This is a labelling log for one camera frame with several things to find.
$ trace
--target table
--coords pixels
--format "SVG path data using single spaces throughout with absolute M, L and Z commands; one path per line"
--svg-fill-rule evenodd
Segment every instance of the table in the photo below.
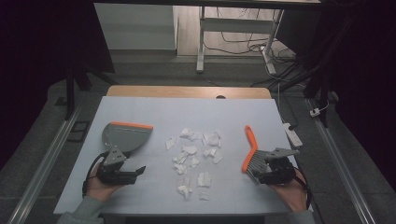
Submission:
M 226 99 L 215 99 L 218 95 Z M 81 201 L 80 188 L 76 186 L 82 183 L 93 159 L 104 150 L 101 132 L 113 119 L 152 124 L 154 131 L 147 143 L 122 167 L 134 170 L 146 165 L 145 173 L 137 178 L 134 185 L 117 191 L 104 213 L 123 216 L 203 216 L 289 212 L 271 189 L 256 185 L 241 172 L 243 160 L 250 149 L 244 131 L 246 124 L 254 130 L 260 149 L 290 148 L 275 101 L 270 99 L 267 89 L 113 86 L 99 105 L 54 213 L 73 211 Z M 181 151 L 178 147 L 166 151 L 164 142 L 167 136 L 178 137 L 185 125 L 202 132 L 219 131 L 222 142 L 219 150 L 223 160 L 215 165 L 201 157 L 201 166 L 199 164 L 189 169 L 186 175 L 176 174 L 172 170 L 172 158 Z M 179 146 L 201 145 L 200 142 L 183 139 L 177 141 Z M 195 186 L 197 174 L 204 171 L 213 176 L 208 189 Z M 186 176 L 193 186 L 193 194 L 187 201 L 176 190 L 177 183 Z M 201 190 L 210 194 L 210 201 L 198 199 Z

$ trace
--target wooden table edge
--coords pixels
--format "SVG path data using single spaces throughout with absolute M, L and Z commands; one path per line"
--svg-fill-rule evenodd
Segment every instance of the wooden table edge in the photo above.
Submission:
M 106 96 L 272 99 L 265 88 L 247 87 L 186 87 L 186 86 L 111 86 Z

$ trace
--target white table surface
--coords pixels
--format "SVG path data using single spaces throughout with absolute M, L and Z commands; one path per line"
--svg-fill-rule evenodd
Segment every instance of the white table surface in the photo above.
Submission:
M 255 215 L 289 212 L 278 196 L 265 185 L 256 185 L 241 172 L 250 150 L 245 126 L 252 128 L 259 150 L 290 148 L 274 100 L 261 99 L 191 99 L 154 97 L 104 97 L 92 122 L 75 167 L 55 208 L 55 214 L 73 212 L 82 200 L 81 186 L 93 160 L 106 151 L 102 131 L 111 121 L 149 124 L 154 127 L 146 144 L 136 150 L 122 170 L 134 171 L 147 166 L 134 185 L 113 194 L 104 213 L 125 216 L 150 215 Z M 203 133 L 218 131 L 219 151 L 224 159 L 218 164 L 205 159 L 201 141 L 179 138 L 184 128 Z M 165 141 L 174 136 L 177 145 L 169 151 Z M 178 175 L 172 159 L 181 146 L 197 146 L 200 163 Z M 197 176 L 209 172 L 210 188 L 197 187 Z M 193 193 L 186 200 L 177 192 L 185 176 L 191 179 Z M 199 192 L 208 193 L 209 201 L 200 201 Z

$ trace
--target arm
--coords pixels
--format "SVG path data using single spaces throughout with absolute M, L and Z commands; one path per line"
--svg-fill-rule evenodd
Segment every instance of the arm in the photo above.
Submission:
M 296 169 L 296 175 L 304 181 L 304 177 Z M 292 180 L 286 186 L 270 185 L 282 201 L 288 206 L 291 213 L 288 214 L 291 224 L 315 224 L 312 212 L 306 207 L 306 192 L 304 188 L 296 181 Z
M 87 196 L 73 213 L 64 213 L 57 224 L 102 224 L 104 220 L 99 216 L 111 195 L 122 186 L 108 186 L 102 184 L 96 177 L 98 164 L 93 168 L 88 181 Z

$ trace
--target sleeve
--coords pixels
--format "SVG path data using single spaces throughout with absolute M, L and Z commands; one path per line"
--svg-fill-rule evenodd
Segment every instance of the sleeve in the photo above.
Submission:
M 312 212 L 309 210 L 288 214 L 290 224 L 315 224 Z
M 98 217 L 105 203 L 91 197 L 84 197 L 75 212 L 64 213 L 57 224 L 103 224 L 102 218 Z

